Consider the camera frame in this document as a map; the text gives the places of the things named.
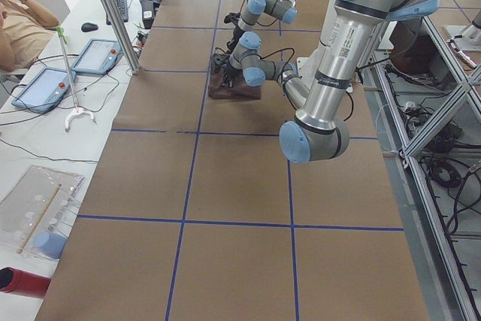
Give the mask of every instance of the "person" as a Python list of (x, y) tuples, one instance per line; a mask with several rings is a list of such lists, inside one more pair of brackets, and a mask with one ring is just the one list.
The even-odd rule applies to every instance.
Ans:
[(0, 0), (0, 69), (28, 68), (45, 48), (59, 20), (35, 0)]

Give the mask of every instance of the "brown cloth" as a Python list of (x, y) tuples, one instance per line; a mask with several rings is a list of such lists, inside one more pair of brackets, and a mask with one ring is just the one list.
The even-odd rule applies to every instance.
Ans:
[(218, 54), (210, 61), (209, 96), (213, 99), (260, 99), (262, 86), (249, 86), (242, 73), (234, 77), (231, 84), (224, 84), (223, 68), (216, 62)]

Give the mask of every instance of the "red cylinder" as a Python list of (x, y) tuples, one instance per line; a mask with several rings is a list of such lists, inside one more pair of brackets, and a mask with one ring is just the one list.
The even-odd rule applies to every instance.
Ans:
[(43, 298), (50, 285), (50, 278), (31, 274), (16, 268), (0, 270), (0, 292)]

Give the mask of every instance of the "person's arm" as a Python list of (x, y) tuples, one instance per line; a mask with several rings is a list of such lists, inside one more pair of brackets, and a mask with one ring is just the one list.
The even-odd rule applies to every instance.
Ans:
[(10, 40), (3, 30), (3, 20), (7, 18), (5, 6), (0, 3), (0, 69), (13, 71), (15, 69), (15, 54)]
[(59, 25), (59, 20), (57, 19), (57, 17), (36, 0), (19, 0), (19, 1), (28, 7), (26, 11), (32, 17), (34, 17), (35, 20), (37, 20), (41, 26), (45, 28), (51, 28)]

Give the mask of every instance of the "keyboard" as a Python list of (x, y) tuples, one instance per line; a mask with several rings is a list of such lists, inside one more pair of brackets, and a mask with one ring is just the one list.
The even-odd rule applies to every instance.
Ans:
[[(129, 8), (127, 7), (127, 0), (115, 0), (117, 7), (119, 8), (120, 16), (122, 20), (125, 22), (129, 21)], [(111, 21), (108, 19), (107, 15), (107, 24), (110, 25)]]

